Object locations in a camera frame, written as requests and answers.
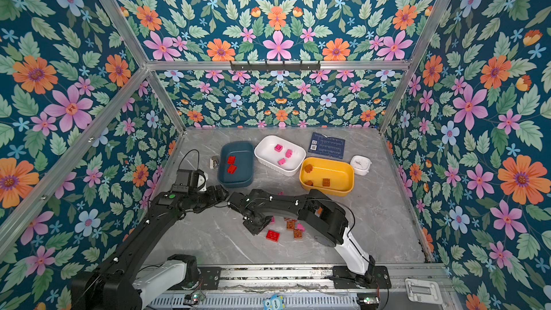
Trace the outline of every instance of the small white container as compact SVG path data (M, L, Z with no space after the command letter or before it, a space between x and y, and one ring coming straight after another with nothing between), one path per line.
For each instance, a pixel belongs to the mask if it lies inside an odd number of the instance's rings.
M276 145L283 146L281 152L277 152L274 148ZM291 158L286 158L287 150L292 150ZM286 176L293 176L297 173L306 158L306 151L297 144L280 138L276 135L268 135L255 148L255 156L258 161L270 169L274 169ZM278 161L285 158L285 164L279 165Z
M365 176L368 174L369 168L371 167L371 160L364 156L355 155L352 157L350 165L352 169L354 169L354 174Z

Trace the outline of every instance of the pink flower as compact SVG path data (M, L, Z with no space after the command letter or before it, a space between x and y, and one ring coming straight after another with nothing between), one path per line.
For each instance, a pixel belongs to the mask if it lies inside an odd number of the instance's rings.
M313 41L313 37L315 35L316 33L312 31L312 28L308 28L308 30L302 29L302 35L300 38L304 39L304 43L306 43L308 41Z
M210 87L210 84L209 83L204 83L204 82L201 82L199 84L199 89L201 89L201 92L204 92L206 94L209 94L211 91L212 91L212 88Z
M211 79L215 82L215 83L218 83L218 79L224 79L224 76L222 75L222 71L221 70L212 70L212 71L206 71L207 74L206 74L206 77L207 79Z
M284 59L290 59L291 53L287 49L291 48L294 44L291 40L283 40L283 33L279 30L275 31L273 34L273 42L270 40L262 42L262 44L271 49L266 55L266 59L272 60L277 57L277 60L280 61L283 57Z
M252 39L256 38L256 35L252 33L252 29L243 28L243 31L241 32L241 36L243 37L243 42L248 41L252 43Z
M382 47L384 45L383 43L384 39L375 35L375 38L373 40L369 41L369 49L375 49L376 51L379 50L379 47Z
M61 199L61 197L63 197L63 195L65 194L66 190L68 191L74 190L74 183L69 181L74 180L76 176L77 176L77 173L74 171L70 172L69 175L67 175L67 178L65 179L64 183L60 185L59 188L56 190L56 193L55 193L56 198Z
M147 87L148 87L149 83L147 80L144 80L143 82L141 82L141 84L139 85L139 88L138 88L138 95L140 97L142 97L144 94L148 94L149 91L147 90Z
M230 71L230 74L233 74L231 80L239 80L241 84L245 82L245 79L251 79L251 75L248 74L247 71Z
M86 170L87 176L84 178L83 181L88 182L88 187L92 188L95 184L100 184L100 177L103 175L102 172L98 171L98 168L94 168L93 170Z
M415 77L414 75L408 84L410 87L410 94L413 95L413 97L417 96L417 91L421 90L421 86L419 85L420 82L421 76Z
M413 41L412 40L405 40L406 37L406 31L402 30L396 35L396 39L393 39L390 36L386 36L384 39L384 44L387 46L387 48L381 48L380 51L377 52L377 55L382 57L383 55L386 55L385 60L392 60L396 56L396 59L403 59L406 57L406 53L402 50L403 48L408 48Z
M122 130L125 131L126 134L130 135L136 131L135 129L136 123L132 122L131 119L123 120L122 122L124 125Z
M507 110L507 116L505 115L499 115L498 118L500 121L502 121L499 125L499 129L505 129L505 133L509 135L511 133L511 128L514 130L517 130L520 128L520 125L517 123L517 121L520 120L522 117L521 114L513 115L513 110L509 109Z
M362 84L360 84L360 81L357 82L351 82L350 87L348 88L352 93L360 92L362 89Z
M492 187L488 182L490 182L494 178L494 174L489 171L486 171L484 174L482 174L482 166L480 164L477 164L474 170L476 171L476 173L474 173L472 170L467 170L467 176L469 176L469 178L473 180L467 183L467 188L476 188L477 196L479 199L482 199L482 197L484 196L484 191L486 191L486 193L488 194L493 194L494 187Z
M503 243L501 241L498 241L498 245L496 246L493 243L490 243L490 248L493 250L490 253L490 258L497 259L497 264L499 268L503 268L503 266L507 266L507 268L513 268L513 264L511 261L509 261L510 258L513 257L513 253L506 250L503 250Z
M90 85L90 79L89 78L78 78L78 83L75 83L74 86L78 87L80 90L78 91L79 94L85 94L86 96L90 96L92 93L91 91L95 90L96 88Z
M153 58L155 58L155 60L165 58L166 61L174 61L173 57L179 57L182 55L182 53L178 52L174 48L170 48L172 47L172 38L165 37L161 41L159 35L153 31L149 33L149 37L153 41L145 40L143 44L150 49L155 49L155 52L153 52Z
M337 78L342 78L342 81L347 81L349 78L354 78L354 70L342 70L337 73Z
M42 134L48 136L51 130L57 130L57 127L54 125L56 118L49 118L48 115L44 112L40 113L40 117L32 117L31 121L36 125L32 128L33 131L38 132L42 130Z
M38 275L42 275L46 270L46 265L51 265L56 261L55 258L50 257L55 251L56 248L50 248L46 251L46 248L41 245L36 251L36 256L29 256L25 259L27 265L30 265L25 276L31 275L34 271Z
M465 127L467 127L468 130L471 130L474 126L473 114L479 119L488 116L488 111L486 110L486 107L477 106L477 104L479 104L486 98L487 92L488 90L486 89L478 90L477 93L473 96L473 88L472 86L467 84L463 92L465 100L462 100L461 98L453 99L453 105L457 109L461 109L453 117L453 122L461 122L463 121L463 119L465 119Z
M67 96L69 98L65 97L58 90L53 90L52 96L61 105L50 104L44 109L44 112L53 117L63 115L63 118L59 121L61 132L70 130L73 127L73 121L80 129L85 129L92 122L92 117L84 109L90 109L93 102L89 98L78 100L78 89L76 86L69 86L69 89L67 89Z
M429 112L430 106L434 103L434 99L432 97L432 90L429 90L427 92L426 90L423 90L423 97L419 99L419 103L421 104L421 111Z
M314 72L310 75L310 79L315 79L316 83L319 84L322 80L328 80L329 77L327 74L331 72L330 70L319 70L318 72Z
M526 227L524 227L522 223L515 220L522 217L522 210L512 209L511 212L509 212L509 205L503 200L499 202L499 208L501 211L495 207L490 209L490 212L492 212L494 217L499 218L494 221L494 228L501 230L505 227L505 234L509 239L513 239L515 237L515 230L520 233L527 232Z
M458 93L463 94L463 88L467 86L467 82L464 81L465 78L461 77L459 79L454 80L454 86L451 87L452 90L454 90L454 96L457 96Z
M128 101L125 103L125 105L122 106L122 112L123 113L126 113L126 111L131 111L133 112L134 111L134 107L132 107L132 105L134 104L136 100L132 97L130 97L128 99Z
M254 85L251 85L251 93L254 93L255 95L258 95L259 93L264 93L263 88L264 86L260 85L257 81Z
M34 218L34 220L31 221L31 224L29 224L29 226L21 235L21 244L26 245L27 243L29 243L34 236L34 232L36 232L37 235L45 235L46 233L48 233L48 225L42 223L50 220L52 216L52 211L46 211L38 217Z
M451 183L452 186L456 186L458 181L461 181L461 177L457 174L459 169L454 169L451 165L448 165L448 171L444 171L444 175L447 176L446 183Z
M172 42L173 42L172 47L178 47L178 51L182 52L184 49L187 51L187 41L182 40L180 36L178 36L177 38L173 37Z
M307 85L305 82L302 82L302 84L297 86L296 88L299 89L299 93L301 94L307 94L312 91L310 89L310 84Z

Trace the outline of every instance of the floral wallpaper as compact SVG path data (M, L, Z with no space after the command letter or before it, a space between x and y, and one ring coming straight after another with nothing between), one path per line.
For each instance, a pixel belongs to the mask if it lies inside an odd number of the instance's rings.
M132 233L176 140L144 82L3 258L0 309L70 310L71 278Z
M0 0L0 21L1 224L135 64L97 0Z
M409 58L434 0L118 0L152 60ZM435 36L432 44L438 46Z
M386 131L469 310L551 308L551 0L452 0Z

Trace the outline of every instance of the orange flower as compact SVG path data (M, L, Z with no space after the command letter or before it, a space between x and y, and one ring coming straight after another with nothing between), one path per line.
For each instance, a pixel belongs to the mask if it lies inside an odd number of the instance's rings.
M176 141L173 140L170 144L169 144L169 155L172 155L172 152L174 151L174 148L176 147Z
M0 159L0 200L5 209L19 204L19 197L26 198L32 187L38 183L38 172L31 172L34 166L15 158Z
M187 116L194 122L201 122L203 121L203 114L198 113L197 111L189 111L187 113Z
M209 42L207 54L212 58L212 61L234 61L235 50L230 48L228 41L222 42L221 39L215 38L214 42Z
M486 304L481 303L478 296L474 294L467 295L467 302L465 304L467 304L469 310L488 310Z
M149 176L149 171L147 169L148 167L146 167L145 164L142 164L136 168L136 171L134 171L134 179L132 182L136 185L136 187L141 187L147 181L147 177Z
M410 176L412 177L412 181L415 183L421 181L422 175L423 175L423 171L421 171L421 169L417 164L413 163L410 168Z
M53 76L57 73L56 69L48 65L48 61L43 58L35 59L28 55L23 64L20 62L13 64L13 69L17 71L13 73L13 79L23 83L21 88L28 92L34 90L37 94L44 94L46 90L53 89L52 84L57 84L57 77Z
M480 82L484 84L485 88L490 89L493 86L494 89L497 89L501 86L501 82L509 78L511 73L507 71L511 69L511 62L506 60L506 56L500 55L499 58L491 58L488 65L484 65L482 68L484 75L480 77Z
M396 12L396 17L392 20L394 24L394 29L406 30L413 20L417 17L417 8L415 6L405 5L402 10Z
M425 234L426 243L429 245L430 252L434 252L434 245L432 244L432 236L429 233L429 230L423 228L423 233Z
M275 118L283 122L288 119L288 115L286 111L278 111Z
M122 60L121 56L109 55L107 57L108 64L105 64L105 70L109 72L109 79L113 83L117 83L117 86L122 87L128 82L130 78L130 70L128 69L128 63L126 60Z
M440 72L444 69L444 66L441 64L442 58L433 55L430 60L425 64L425 70L423 71L423 83L426 86L434 86L435 83L438 83L440 79Z
M335 41L327 42L327 48L323 49L322 54L325 61L344 61L350 55L350 45L347 41L343 42L342 38L335 38Z
M505 195L512 193L513 201L521 205L526 204L526 198L534 205L541 203L543 196L540 192L547 194L551 190L551 181L540 177L547 174L547 169L541 162L530 163L532 158L518 155L516 162L509 157L503 162L505 169L498 170L498 178L504 181L501 189Z
M141 20L141 25L152 31L161 30L162 21L161 18L159 18L159 14L155 12L155 10L150 10L148 6L138 6L137 10L138 13L136 16L139 20Z
M272 7L272 12L268 13L268 23L275 30L281 30L282 27L286 25L285 19L287 14L283 12L283 9L280 6Z
M371 121L373 119L375 119L375 115L377 115L377 113L375 113L375 111L365 111L362 113L362 115L360 116L362 121Z

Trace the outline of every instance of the metal bar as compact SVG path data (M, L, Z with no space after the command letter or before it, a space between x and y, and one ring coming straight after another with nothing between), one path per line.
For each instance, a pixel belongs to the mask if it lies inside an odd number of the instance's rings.
M117 0L99 1L101 6L107 13L107 16L109 16L111 22L113 22L113 26L118 31L119 35L122 37L123 41L128 47L128 50L130 51L130 53L132 53L132 56L134 57L134 60L136 61L138 66L144 67L146 62L148 61L148 58L143 48L141 47L138 38L136 37L136 35L134 35L134 32L130 28L130 25L128 25L126 18L122 15L122 11L120 5L117 3Z
M101 132L119 113L130 96L136 92L146 75L145 68L139 68L134 72L128 83L109 101L101 113L81 133L77 141L67 149L29 195L6 218L0 226L0 260L29 226L29 223L40 214L48 199L84 157L92 145L94 137L101 135Z
M161 79L159 79L157 73L153 71L149 72L147 79L149 81L149 85L151 85L151 88L157 95L157 98L159 99L162 107L165 108L166 114L169 115L169 118L172 120L172 123L176 127L176 130L179 134L183 134L186 128L183 125L182 119L178 115L178 111L176 111L174 102L172 101L172 99L170 99L169 94L164 86L162 86Z
M280 65L284 70L285 67L282 62L279 61L268 61L267 64L270 68L274 65ZM321 70L402 70L405 71L410 66L409 60L394 60L394 61L321 61L320 69ZM241 62L222 62L222 61L184 61L184 60L175 60L175 61L149 61L147 66L151 71L167 71L167 70L232 70L232 65L248 67L253 65L260 68L265 66L264 61L251 61L250 63L241 63ZM285 66L297 67L300 65L300 61L286 61ZM314 61L303 61L303 66L306 65L318 65L318 62Z
M415 44L415 48L413 48L412 58L410 59L411 66L402 76L402 79L400 79L400 83L398 84L398 87L394 92L394 96L392 96L389 106L386 109L385 120L382 122L382 125L380 128L381 132L384 133L386 128L389 126L392 116L398 109L400 100L402 100L404 93L406 93L410 79L413 77L413 75L415 75L415 72L419 67L419 63L421 62L421 59L423 58L423 55L425 54L425 51L429 46L429 42L432 36L434 35L434 33L436 32L436 29L438 28L438 24L440 24L440 21L442 20L442 16L444 15L444 12L446 12L446 9L448 8L448 5L450 4L450 2L451 0L435 1L432 9L432 13L430 14L430 17L425 24L423 32L421 32L421 36L419 37L419 39L417 40L417 43Z

